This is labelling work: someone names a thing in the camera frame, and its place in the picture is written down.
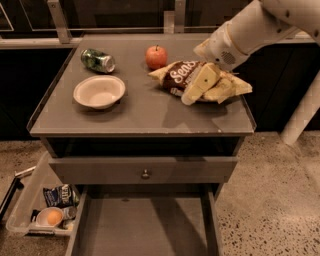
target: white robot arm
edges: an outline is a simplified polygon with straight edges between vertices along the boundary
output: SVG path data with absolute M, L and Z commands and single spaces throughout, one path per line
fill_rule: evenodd
M 253 0 L 194 51 L 231 71 L 253 52 L 299 30 L 320 45 L 319 0 Z

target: open drawer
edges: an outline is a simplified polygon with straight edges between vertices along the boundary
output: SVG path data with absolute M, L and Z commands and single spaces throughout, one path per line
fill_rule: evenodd
M 46 153 L 7 221 L 13 232 L 69 236 L 65 255 L 223 255 L 216 228 L 218 184 L 84 185 L 72 230 L 36 229 L 33 209 L 45 207 L 42 188 L 61 180 Z
M 6 228 L 9 231 L 20 233 L 22 235 L 58 235 L 69 236 L 72 233 L 72 229 L 63 229 L 61 227 L 41 227 L 35 222 L 33 211 L 41 211 L 47 208 L 45 197 L 43 195 L 43 188 L 55 188 L 63 185 L 58 176 L 48 165 L 49 154 L 44 153 L 39 160 L 35 170 L 31 177 L 25 184 L 24 189 L 19 196 L 7 222 Z M 82 206 L 84 195 L 80 195 L 78 189 L 74 187 L 74 191 L 77 191 L 77 197 L 79 198 L 79 208 Z

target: black wall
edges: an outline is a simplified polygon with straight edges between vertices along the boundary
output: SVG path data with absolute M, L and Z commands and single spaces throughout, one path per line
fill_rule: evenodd
M 26 126 L 70 49 L 0 51 L 0 139 L 31 139 Z

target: table top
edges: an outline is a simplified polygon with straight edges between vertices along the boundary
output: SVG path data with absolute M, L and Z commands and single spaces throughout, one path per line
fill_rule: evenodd
M 144 55 L 151 45 L 164 46 L 168 64 L 202 60 L 193 48 L 209 34 L 87 34 L 74 52 L 30 134 L 35 137 L 116 136 L 242 136 L 254 132 L 255 123 L 243 97 L 222 104 L 186 106 L 148 76 Z M 98 75 L 81 63 L 81 51 L 94 48 L 114 56 L 111 74 L 122 79 L 126 92 L 106 110 L 80 106 L 73 99 L 78 83 Z

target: table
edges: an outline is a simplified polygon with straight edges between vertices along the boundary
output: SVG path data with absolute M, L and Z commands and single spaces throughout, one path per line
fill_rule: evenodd
M 200 185 L 203 209 L 209 209 L 208 228 L 215 229 L 207 232 L 213 242 L 208 250 L 217 255 L 221 245 L 214 201 L 237 164 L 245 136 L 254 133 L 254 120 L 241 96 L 220 105 L 183 105 L 148 76 L 144 61 L 145 50 L 156 44 L 168 50 L 168 64 L 198 60 L 192 49 L 208 36 L 86 34 L 39 104 L 30 134 L 41 138 L 50 154 L 48 164 L 63 183 L 117 185 L 123 190 L 132 184 L 160 185 L 160 190 L 161 185 Z M 73 100 L 75 86 L 98 75 L 80 61 L 87 48 L 113 55 L 112 75 L 126 85 L 124 97 L 109 109 L 88 109 Z

